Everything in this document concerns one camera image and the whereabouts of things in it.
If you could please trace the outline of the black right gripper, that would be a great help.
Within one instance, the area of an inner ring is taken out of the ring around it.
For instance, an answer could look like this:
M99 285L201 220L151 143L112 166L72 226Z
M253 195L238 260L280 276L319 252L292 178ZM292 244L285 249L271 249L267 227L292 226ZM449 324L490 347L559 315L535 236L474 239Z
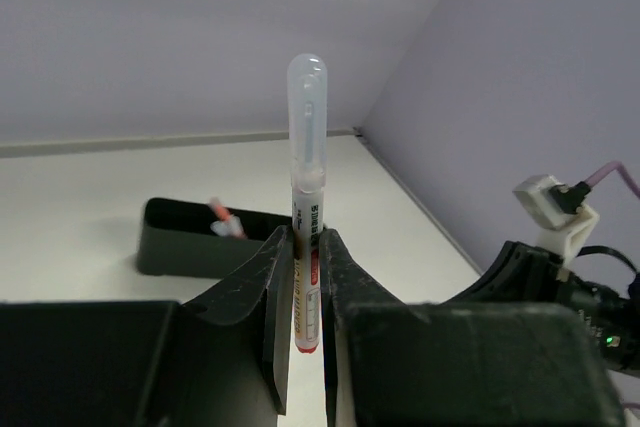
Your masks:
M490 268L453 302L542 302L576 312L598 345L607 366L616 372L639 370L639 269L616 249L593 245L580 257L613 257L634 273L626 298L614 289L586 281L563 265L563 259L541 247L507 241Z

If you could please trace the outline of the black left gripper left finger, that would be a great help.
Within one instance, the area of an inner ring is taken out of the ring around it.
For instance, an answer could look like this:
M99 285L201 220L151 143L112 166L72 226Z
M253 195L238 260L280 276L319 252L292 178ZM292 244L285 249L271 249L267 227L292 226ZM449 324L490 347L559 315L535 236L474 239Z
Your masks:
M294 236L279 226L244 264L183 307L200 331L193 416L283 416L287 409Z

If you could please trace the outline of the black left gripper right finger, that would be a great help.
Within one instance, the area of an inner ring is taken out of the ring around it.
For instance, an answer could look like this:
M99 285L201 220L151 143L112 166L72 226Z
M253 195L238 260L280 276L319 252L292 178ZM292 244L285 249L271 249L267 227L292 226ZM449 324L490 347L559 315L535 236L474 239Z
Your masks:
M328 426L337 425L339 348L336 328L351 303L402 305L352 258L340 234L325 229L319 239L321 318L323 329L325 410Z

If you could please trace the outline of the orange highlighter pen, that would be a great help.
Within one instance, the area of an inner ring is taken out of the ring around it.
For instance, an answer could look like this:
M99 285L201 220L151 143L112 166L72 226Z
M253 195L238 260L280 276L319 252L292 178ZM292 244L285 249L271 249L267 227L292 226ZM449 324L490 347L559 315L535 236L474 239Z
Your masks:
M232 214L230 210L219 201L218 198L212 198L210 200L209 208L216 217L215 221L222 221L227 224L231 233L231 235L227 237L246 239L246 234L240 219L236 215Z

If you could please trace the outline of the clear marker cap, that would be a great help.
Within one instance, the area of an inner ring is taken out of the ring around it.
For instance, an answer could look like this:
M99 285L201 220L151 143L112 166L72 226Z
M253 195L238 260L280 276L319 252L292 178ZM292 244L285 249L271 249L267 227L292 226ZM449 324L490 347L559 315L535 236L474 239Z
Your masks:
M287 70L292 187L305 193L326 185L327 69L314 54L296 56Z

